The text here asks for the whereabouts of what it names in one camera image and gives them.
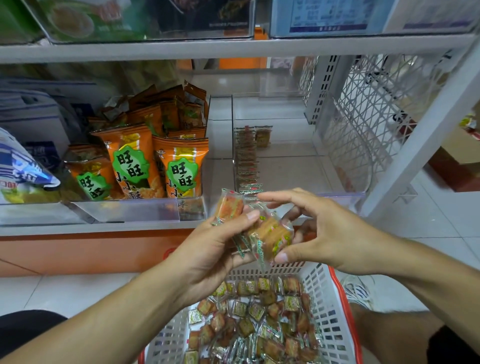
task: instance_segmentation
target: green label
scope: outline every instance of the green label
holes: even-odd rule
[[[104,177],[91,172],[77,176],[77,181],[93,201],[101,201],[107,198],[110,194],[110,188],[112,188]]]
[[[122,150],[113,152],[113,169],[123,181],[138,183],[148,178],[150,163],[147,162],[141,150],[126,146]]]
[[[198,164],[192,163],[186,158],[168,163],[167,177],[182,192],[187,192],[197,186],[197,182],[195,182],[197,173]]]

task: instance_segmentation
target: shoe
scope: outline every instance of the shoe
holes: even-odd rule
[[[359,276],[348,275],[342,279],[341,284],[347,296],[348,303],[356,303],[368,310],[373,310],[373,297]]]

